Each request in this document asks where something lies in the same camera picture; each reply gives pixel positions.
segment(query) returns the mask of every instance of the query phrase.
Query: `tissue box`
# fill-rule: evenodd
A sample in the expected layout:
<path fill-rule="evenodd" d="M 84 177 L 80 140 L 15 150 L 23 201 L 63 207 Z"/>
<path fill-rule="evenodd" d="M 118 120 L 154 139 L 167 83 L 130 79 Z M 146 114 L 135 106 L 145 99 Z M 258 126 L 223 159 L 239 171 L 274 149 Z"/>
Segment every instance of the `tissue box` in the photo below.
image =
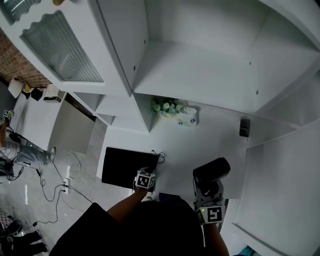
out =
<path fill-rule="evenodd" d="M 179 126 L 195 127 L 198 125 L 197 110 L 193 107 L 186 106 L 175 118 Z"/>

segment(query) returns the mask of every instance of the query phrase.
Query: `cable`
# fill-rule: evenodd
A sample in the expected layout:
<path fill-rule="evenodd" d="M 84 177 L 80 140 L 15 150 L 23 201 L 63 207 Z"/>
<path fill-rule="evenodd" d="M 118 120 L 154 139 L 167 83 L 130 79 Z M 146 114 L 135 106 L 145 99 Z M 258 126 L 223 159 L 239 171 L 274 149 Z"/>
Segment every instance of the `cable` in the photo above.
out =
<path fill-rule="evenodd" d="M 53 163 L 53 165 L 54 165 L 54 168 L 55 168 L 56 172 L 59 174 L 59 177 L 60 177 L 60 179 L 61 179 L 62 183 L 64 183 L 64 179 L 62 178 L 62 176 L 61 176 L 60 172 L 58 171 L 58 168 L 56 167 L 55 162 L 54 162 L 54 161 L 52 161 L 52 163 Z"/>
<path fill-rule="evenodd" d="M 63 187 L 66 187 L 66 188 L 69 188 L 69 189 L 71 189 L 71 190 L 74 190 L 75 192 L 77 192 L 77 193 L 79 193 L 81 196 L 83 196 L 85 199 L 87 199 L 91 204 L 93 204 L 93 202 L 90 200 L 90 199 L 88 199 L 85 195 L 83 195 L 82 193 L 80 193 L 78 190 L 76 190 L 75 188 L 73 188 L 73 187 L 70 187 L 70 186 L 67 186 L 67 185 L 62 185 Z"/>
<path fill-rule="evenodd" d="M 22 167 L 22 168 L 20 169 L 17 177 L 16 177 L 16 176 L 13 176 L 13 175 L 10 175 L 10 174 L 7 174 L 7 175 L 6 175 L 7 180 L 8 180 L 8 181 L 15 181 L 16 179 L 18 179 L 18 178 L 21 176 L 21 174 L 23 173 L 24 169 L 25 169 L 25 167 Z"/>
<path fill-rule="evenodd" d="M 42 224 L 48 224 L 48 223 L 52 223 L 55 224 L 58 222 L 58 202 L 59 202 L 59 198 L 60 198 L 60 194 L 61 194 L 62 190 L 59 191 L 58 193 L 58 200 L 56 201 L 55 204 L 55 215 L 56 215 L 56 220 L 55 221 L 47 221 L 47 222 L 42 222 L 42 221 L 37 221 L 37 223 L 42 223 Z"/>
<path fill-rule="evenodd" d="M 31 229 L 33 226 L 34 226 L 34 225 L 31 225 L 30 227 L 28 227 L 28 228 L 25 229 L 25 230 L 22 230 L 21 232 L 25 232 L 25 231 L 27 231 L 28 229 Z"/>
<path fill-rule="evenodd" d="M 74 153 L 72 153 L 72 152 L 70 152 L 70 151 L 68 151 L 68 150 L 66 150 L 69 154 L 72 154 L 73 156 L 74 156 L 74 158 L 78 161 L 78 163 L 79 163 L 79 166 L 80 166 L 80 172 L 79 172 L 79 175 L 78 175 L 78 177 L 76 177 L 76 178 L 72 178 L 71 176 L 69 176 L 69 178 L 70 179 L 72 179 L 72 180 L 77 180 L 79 177 L 80 177 L 80 175 L 81 175 L 81 163 L 80 163 L 80 161 L 79 161 L 79 159 L 76 157 L 76 155 L 74 154 Z"/>
<path fill-rule="evenodd" d="M 159 154 L 157 154 L 156 151 L 154 151 L 154 150 L 151 150 L 151 151 L 152 151 L 157 157 L 163 159 L 163 161 L 162 161 L 162 162 L 159 162 L 159 164 L 163 164 L 163 163 L 166 161 L 166 156 L 167 156 L 167 154 L 166 154 L 164 151 L 160 152 Z"/>
<path fill-rule="evenodd" d="M 43 195 L 44 195 L 45 199 L 46 199 L 48 202 L 53 202 L 53 201 L 55 200 L 55 197 L 56 197 L 56 189 L 57 189 L 58 187 L 62 186 L 61 184 L 58 185 L 58 186 L 55 186 L 53 198 L 52 198 L 52 200 L 49 200 L 49 199 L 47 198 L 46 193 L 45 193 L 45 190 L 44 190 L 44 186 L 46 185 L 46 180 L 45 180 L 45 179 L 41 179 L 41 177 L 40 177 L 40 185 L 41 185 L 41 187 L 42 187 Z"/>
<path fill-rule="evenodd" d="M 14 161 L 14 160 L 16 160 L 16 158 L 19 156 L 19 154 L 22 152 L 22 146 L 20 145 L 20 151 L 16 154 L 16 156 L 15 156 L 15 158 L 14 159 L 12 159 L 12 162 Z"/>
<path fill-rule="evenodd" d="M 72 208 L 65 200 L 64 200 L 64 197 L 63 197 L 63 195 L 61 194 L 61 199 L 62 199 L 62 201 L 67 205 L 67 206 L 69 206 L 69 208 L 70 209 L 72 209 L 72 210 L 74 210 L 74 211 L 78 211 L 78 212 L 81 212 L 81 213 L 85 213 L 84 211 L 82 211 L 82 210 L 78 210 L 78 209 L 74 209 L 74 208 Z"/>

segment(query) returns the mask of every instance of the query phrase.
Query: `white table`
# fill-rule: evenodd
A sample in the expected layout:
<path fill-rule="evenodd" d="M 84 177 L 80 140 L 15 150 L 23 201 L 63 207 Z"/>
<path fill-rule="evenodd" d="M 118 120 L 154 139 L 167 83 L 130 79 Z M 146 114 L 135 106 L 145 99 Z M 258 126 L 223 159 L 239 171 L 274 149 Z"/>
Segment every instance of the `white table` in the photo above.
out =
<path fill-rule="evenodd" d="M 94 122 L 64 99 L 50 103 L 20 94 L 10 126 L 45 151 L 53 145 L 86 153 Z"/>

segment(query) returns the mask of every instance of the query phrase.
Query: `person's arm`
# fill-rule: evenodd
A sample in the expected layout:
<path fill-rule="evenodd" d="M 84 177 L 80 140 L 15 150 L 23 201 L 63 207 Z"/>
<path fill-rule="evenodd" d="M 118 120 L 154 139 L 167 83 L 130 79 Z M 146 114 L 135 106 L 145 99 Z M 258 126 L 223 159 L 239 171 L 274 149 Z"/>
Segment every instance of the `person's arm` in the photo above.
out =
<path fill-rule="evenodd" d="M 213 255 L 229 256 L 227 246 L 222 239 L 216 224 L 203 225 L 205 248 Z"/>
<path fill-rule="evenodd" d="M 6 146 L 6 130 L 8 125 L 9 125 L 9 120 L 5 118 L 4 123 L 0 125 L 0 147 Z"/>
<path fill-rule="evenodd" d="M 116 222 L 121 223 L 134 211 L 141 200 L 147 195 L 147 192 L 147 189 L 138 188 L 134 194 L 118 202 L 115 206 L 111 207 L 107 213 L 112 216 Z"/>

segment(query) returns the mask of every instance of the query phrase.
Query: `hand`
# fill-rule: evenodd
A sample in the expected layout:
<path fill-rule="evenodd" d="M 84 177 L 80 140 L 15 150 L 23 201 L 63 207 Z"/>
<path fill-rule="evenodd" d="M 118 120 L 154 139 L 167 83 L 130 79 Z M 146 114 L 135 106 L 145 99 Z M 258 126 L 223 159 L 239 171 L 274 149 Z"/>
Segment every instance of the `hand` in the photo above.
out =
<path fill-rule="evenodd" d="M 3 125 L 4 125 L 4 127 L 8 127 L 9 125 L 10 125 L 10 120 L 8 119 L 8 118 L 4 118 L 4 121 L 3 121 Z"/>

